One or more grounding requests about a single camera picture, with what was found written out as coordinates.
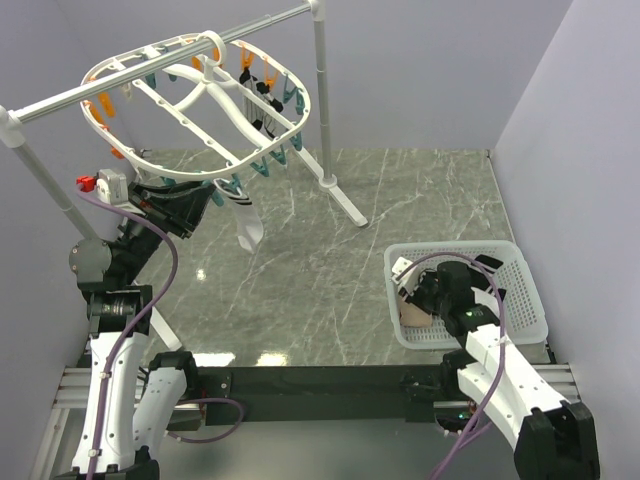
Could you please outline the teal clothespin being pinched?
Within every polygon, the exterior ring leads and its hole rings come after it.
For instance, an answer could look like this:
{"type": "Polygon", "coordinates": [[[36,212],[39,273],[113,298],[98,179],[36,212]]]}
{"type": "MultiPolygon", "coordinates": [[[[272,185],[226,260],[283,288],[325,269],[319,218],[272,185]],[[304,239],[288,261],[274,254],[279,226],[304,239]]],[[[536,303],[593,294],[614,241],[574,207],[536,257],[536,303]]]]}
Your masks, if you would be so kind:
{"type": "Polygon", "coordinates": [[[235,180],[229,181],[223,178],[216,178],[213,183],[227,197],[242,197],[244,195],[241,184],[235,180]]]}

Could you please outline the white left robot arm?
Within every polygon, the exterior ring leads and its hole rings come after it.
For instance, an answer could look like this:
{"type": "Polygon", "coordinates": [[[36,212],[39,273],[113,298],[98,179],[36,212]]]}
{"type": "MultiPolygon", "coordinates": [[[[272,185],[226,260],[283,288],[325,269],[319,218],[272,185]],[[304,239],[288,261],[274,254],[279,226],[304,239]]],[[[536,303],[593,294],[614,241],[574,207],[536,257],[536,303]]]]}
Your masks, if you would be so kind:
{"type": "Polygon", "coordinates": [[[98,181],[82,177],[78,196],[124,217],[113,240],[83,239],[69,264],[87,304],[91,378],[81,438],[65,479],[157,479],[155,452],[174,407],[200,388],[191,353],[159,354],[147,389],[135,398],[139,363],[149,339],[152,310],[178,269],[174,237],[199,225],[212,184],[149,186],[133,182],[117,206],[99,195],[98,181]]]}

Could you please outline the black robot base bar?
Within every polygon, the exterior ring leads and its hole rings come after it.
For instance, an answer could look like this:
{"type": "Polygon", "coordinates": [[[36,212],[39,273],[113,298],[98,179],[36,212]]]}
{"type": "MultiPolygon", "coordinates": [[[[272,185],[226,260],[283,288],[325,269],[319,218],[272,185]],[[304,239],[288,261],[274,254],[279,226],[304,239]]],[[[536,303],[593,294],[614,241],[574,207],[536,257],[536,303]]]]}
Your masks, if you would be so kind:
{"type": "Polygon", "coordinates": [[[206,426],[245,422],[403,419],[433,422],[468,399],[438,365],[200,367],[181,401],[206,426]]]}

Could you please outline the white sock black cuff stripes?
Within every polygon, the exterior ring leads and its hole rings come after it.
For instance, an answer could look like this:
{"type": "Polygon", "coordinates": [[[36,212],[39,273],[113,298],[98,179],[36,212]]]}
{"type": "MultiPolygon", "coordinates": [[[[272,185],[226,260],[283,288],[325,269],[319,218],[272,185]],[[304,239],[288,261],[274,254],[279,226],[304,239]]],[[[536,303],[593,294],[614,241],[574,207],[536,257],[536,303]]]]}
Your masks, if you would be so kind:
{"type": "Polygon", "coordinates": [[[264,226],[251,197],[244,190],[242,197],[227,197],[218,191],[230,202],[236,219],[239,245],[245,251],[255,254],[264,236],[264,226]]]}

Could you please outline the black and white striped sock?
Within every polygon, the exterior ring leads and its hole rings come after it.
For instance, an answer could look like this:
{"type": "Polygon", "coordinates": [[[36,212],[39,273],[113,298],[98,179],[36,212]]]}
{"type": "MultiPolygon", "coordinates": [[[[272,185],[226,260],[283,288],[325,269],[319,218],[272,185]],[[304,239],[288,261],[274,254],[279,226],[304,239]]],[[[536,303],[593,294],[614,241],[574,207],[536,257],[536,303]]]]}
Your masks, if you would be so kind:
{"type": "MultiPolygon", "coordinates": [[[[249,69],[242,70],[239,77],[239,83],[244,87],[250,89],[255,95],[260,96],[256,89],[256,83],[259,80],[254,76],[249,69]]],[[[274,119],[265,114],[264,111],[256,104],[248,99],[244,99],[244,114],[247,120],[253,125],[256,130],[263,131],[269,138],[273,139],[276,134],[276,126],[274,125],[274,119]]]]}

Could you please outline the white round clip hanger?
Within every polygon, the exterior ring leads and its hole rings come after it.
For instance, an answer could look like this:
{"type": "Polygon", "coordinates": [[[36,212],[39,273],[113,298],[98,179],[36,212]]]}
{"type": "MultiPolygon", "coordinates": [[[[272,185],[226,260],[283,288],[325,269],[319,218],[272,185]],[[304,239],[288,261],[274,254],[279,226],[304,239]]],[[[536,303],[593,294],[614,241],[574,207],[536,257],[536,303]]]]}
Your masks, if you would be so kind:
{"type": "Polygon", "coordinates": [[[87,123],[111,146],[113,154],[126,160],[137,172],[176,181],[229,177],[251,167],[251,162],[260,162],[262,158],[285,163],[287,150],[293,150],[299,158],[307,157],[302,133],[310,117],[311,99],[306,86],[273,56],[243,40],[225,41],[212,31],[175,36],[101,61],[85,75],[82,83],[95,86],[112,73],[129,73],[145,60],[163,60],[179,48],[192,46],[198,40],[210,40],[213,44],[202,54],[190,55],[165,67],[155,67],[149,73],[137,74],[125,84],[132,84],[133,94],[140,94],[151,112],[166,117],[179,131],[192,136],[212,152],[212,163],[200,170],[180,170],[158,164],[127,145],[106,123],[109,117],[99,103],[98,94],[108,92],[110,95],[111,90],[101,87],[89,99],[81,101],[80,108],[87,123]],[[260,96],[239,83],[242,45],[255,53],[249,70],[259,80],[264,81],[264,56],[268,56],[271,64],[280,71],[271,89],[279,101],[282,102],[286,75],[290,84],[295,83],[300,87],[306,104],[302,116],[296,113],[295,100],[282,103],[284,110],[278,113],[260,96]],[[247,120],[244,99],[252,101],[274,119],[276,136],[273,139],[263,131],[256,130],[247,120]]]}

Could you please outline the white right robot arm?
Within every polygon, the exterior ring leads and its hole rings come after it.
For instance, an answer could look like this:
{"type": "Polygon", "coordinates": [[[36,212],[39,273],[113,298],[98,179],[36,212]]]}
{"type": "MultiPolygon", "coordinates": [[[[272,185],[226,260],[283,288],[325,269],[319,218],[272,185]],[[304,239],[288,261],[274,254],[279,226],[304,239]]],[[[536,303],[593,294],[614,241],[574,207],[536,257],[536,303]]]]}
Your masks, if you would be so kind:
{"type": "Polygon", "coordinates": [[[431,291],[436,314],[455,337],[466,365],[439,374],[439,387],[452,399],[467,396],[477,409],[447,456],[432,470],[437,479],[456,454],[484,433],[486,415],[513,449],[522,479],[598,479],[601,476],[594,417],[572,403],[528,362],[506,333],[503,307],[476,302],[469,268],[478,261],[454,252],[440,254],[431,291]]]}

